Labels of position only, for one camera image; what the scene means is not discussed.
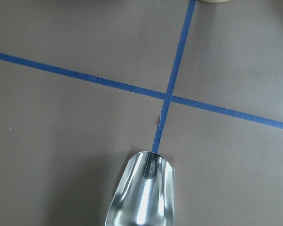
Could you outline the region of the metal ice scoop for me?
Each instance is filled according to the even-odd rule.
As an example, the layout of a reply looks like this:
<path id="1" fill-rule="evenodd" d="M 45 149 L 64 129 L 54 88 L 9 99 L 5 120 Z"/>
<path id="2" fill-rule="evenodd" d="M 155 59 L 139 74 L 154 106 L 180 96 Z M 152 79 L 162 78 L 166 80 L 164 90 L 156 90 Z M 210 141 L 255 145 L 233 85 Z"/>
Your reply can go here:
<path id="1" fill-rule="evenodd" d="M 107 226 L 173 226 L 175 170 L 160 154 L 132 156 L 107 212 Z"/>

